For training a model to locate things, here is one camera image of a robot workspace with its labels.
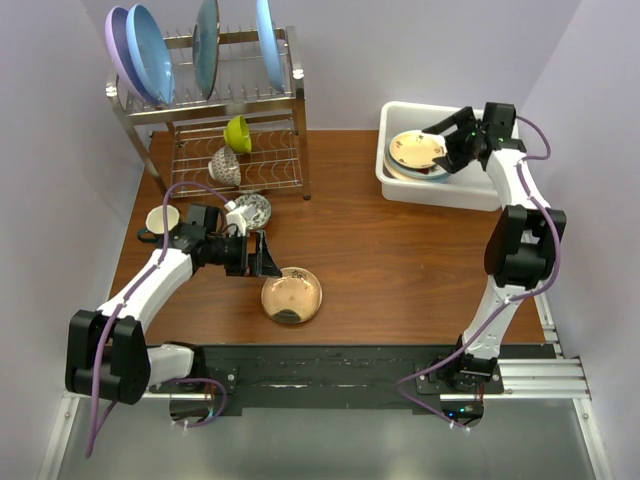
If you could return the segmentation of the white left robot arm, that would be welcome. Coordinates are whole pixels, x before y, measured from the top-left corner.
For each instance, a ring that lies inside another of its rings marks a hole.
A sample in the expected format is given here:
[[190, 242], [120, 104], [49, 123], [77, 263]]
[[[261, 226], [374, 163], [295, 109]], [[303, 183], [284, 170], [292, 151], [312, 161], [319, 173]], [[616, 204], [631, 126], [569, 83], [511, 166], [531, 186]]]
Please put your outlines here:
[[192, 204], [185, 219], [171, 205], [152, 209], [142, 231], [154, 245], [147, 263], [113, 298], [70, 321], [67, 390], [128, 405], [169, 380], [185, 392], [200, 390], [207, 368], [198, 347], [150, 347], [145, 333], [169, 298], [207, 265], [223, 267], [228, 276], [280, 277], [264, 222], [257, 206], [234, 201], [223, 208]]

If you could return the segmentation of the white floral bottom plate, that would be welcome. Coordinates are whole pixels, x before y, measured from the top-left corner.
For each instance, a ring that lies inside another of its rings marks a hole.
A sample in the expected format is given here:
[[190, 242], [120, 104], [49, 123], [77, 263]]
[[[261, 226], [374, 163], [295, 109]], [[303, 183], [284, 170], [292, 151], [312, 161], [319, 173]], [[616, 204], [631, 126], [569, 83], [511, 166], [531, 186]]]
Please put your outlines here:
[[437, 164], [434, 164], [426, 169], [407, 168], [394, 160], [389, 152], [385, 154], [385, 165], [389, 171], [395, 171], [398, 174], [402, 174], [407, 178], [412, 178], [415, 180], [443, 183], [450, 176], [448, 172], [446, 172]]

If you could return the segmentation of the white crackle floral plate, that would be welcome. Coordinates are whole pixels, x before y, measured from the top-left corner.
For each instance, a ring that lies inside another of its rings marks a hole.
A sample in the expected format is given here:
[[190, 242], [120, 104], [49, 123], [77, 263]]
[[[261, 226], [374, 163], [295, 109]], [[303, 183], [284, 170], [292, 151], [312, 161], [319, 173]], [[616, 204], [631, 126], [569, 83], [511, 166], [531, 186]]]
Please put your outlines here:
[[310, 271], [299, 267], [285, 267], [281, 270], [283, 278], [293, 278], [300, 281], [315, 282], [316, 276]]

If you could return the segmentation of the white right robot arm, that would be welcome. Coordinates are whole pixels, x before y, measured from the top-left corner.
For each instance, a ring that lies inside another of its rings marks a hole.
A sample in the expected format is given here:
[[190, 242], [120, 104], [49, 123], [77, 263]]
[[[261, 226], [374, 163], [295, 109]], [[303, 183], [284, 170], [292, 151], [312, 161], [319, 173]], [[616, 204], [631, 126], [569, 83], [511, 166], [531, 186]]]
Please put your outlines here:
[[515, 136], [520, 116], [512, 104], [487, 103], [481, 117], [464, 107], [426, 128], [441, 135], [446, 152], [437, 164], [457, 173], [476, 160], [492, 181], [502, 212], [487, 243], [487, 285], [476, 314], [453, 352], [415, 373], [466, 393], [492, 381], [502, 341], [521, 303], [554, 283], [560, 266], [564, 211], [552, 208], [528, 168], [532, 155]]

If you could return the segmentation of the cream and teal plate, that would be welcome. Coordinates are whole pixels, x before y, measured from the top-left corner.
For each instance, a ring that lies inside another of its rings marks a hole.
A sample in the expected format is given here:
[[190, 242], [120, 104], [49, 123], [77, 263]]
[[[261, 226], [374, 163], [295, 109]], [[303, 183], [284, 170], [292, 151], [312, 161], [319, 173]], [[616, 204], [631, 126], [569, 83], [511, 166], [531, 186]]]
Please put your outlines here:
[[[396, 178], [396, 179], [398, 179], [398, 180], [406, 180], [406, 181], [415, 180], [415, 179], [412, 179], [412, 178], [407, 178], [407, 177], [405, 177], [405, 176], [404, 176], [404, 175], [402, 175], [402, 174], [398, 174], [398, 173], [397, 173], [397, 172], [395, 172], [395, 171], [389, 171], [388, 169], [387, 169], [387, 171], [389, 172], [389, 174], [390, 174], [392, 177], [394, 177], [394, 178]], [[430, 182], [430, 181], [424, 181], [424, 180], [416, 180], [416, 181], [420, 181], [420, 182]]]

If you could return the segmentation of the cream yellow small plate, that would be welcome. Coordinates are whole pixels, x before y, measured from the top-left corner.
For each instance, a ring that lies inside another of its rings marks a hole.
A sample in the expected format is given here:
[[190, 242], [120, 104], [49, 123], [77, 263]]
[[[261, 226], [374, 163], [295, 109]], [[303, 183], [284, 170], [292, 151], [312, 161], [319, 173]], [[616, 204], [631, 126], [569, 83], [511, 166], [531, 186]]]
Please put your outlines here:
[[444, 139], [439, 135], [409, 130], [394, 136], [389, 144], [389, 154], [399, 165], [422, 170], [431, 168], [435, 160], [446, 155]]

